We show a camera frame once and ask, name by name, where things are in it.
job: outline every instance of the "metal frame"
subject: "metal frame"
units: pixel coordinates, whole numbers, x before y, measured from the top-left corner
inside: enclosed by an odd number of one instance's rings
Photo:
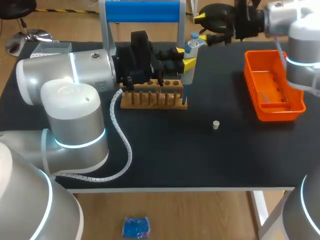
[[[109,58],[116,54],[116,45],[111,32],[110,24],[107,21],[106,1],[99,0],[101,34],[103,48],[107,51]],[[185,32],[186,32],[186,0],[180,1],[180,13],[177,30],[177,47],[183,48],[185,46]]]
[[[252,191],[251,197],[255,218],[258,226],[259,240],[273,240],[277,229],[281,229],[286,240],[289,240],[283,224],[283,208],[290,194],[286,192],[271,214],[268,214],[264,194],[262,191]]]
[[[102,45],[109,58],[116,54],[116,45],[112,36],[110,24],[107,21],[106,0],[99,0],[99,12],[101,22]]]
[[[191,3],[192,15],[193,17],[196,17],[198,14],[198,0],[190,0],[190,3]]]
[[[184,48],[186,34],[186,0],[180,0],[180,13],[177,32],[177,47]]]
[[[94,193],[165,193],[165,192],[223,192],[223,191],[291,191],[294,187],[132,187],[67,189],[72,194]]]

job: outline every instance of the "wooden test tube rack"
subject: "wooden test tube rack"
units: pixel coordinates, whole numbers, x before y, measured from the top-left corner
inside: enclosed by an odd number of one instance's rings
[[[162,87],[158,80],[151,79],[144,84],[135,84],[135,92],[124,92],[122,109],[187,110],[188,100],[182,104],[184,86],[179,79],[165,79]]]

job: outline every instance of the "table leg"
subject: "table leg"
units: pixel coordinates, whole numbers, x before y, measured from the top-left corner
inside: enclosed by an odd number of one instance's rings
[[[193,17],[196,17],[198,14],[198,0],[194,0],[194,9],[192,9],[192,13],[193,13]]]
[[[278,228],[283,231],[282,210],[290,192],[287,192],[269,215],[263,191],[252,191],[251,197],[258,225],[259,240],[272,240]]]

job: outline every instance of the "chair base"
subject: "chair base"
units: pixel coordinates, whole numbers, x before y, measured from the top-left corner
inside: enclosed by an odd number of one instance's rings
[[[52,42],[52,35],[41,29],[28,29],[28,35],[18,32],[13,35],[5,44],[6,51],[18,57],[26,42]]]

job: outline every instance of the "small white cylinder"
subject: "small white cylinder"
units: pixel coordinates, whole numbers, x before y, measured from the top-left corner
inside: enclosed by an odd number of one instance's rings
[[[219,128],[219,125],[220,125],[219,121],[217,121],[217,120],[213,121],[213,125],[212,126],[213,126],[214,130],[217,130]]]

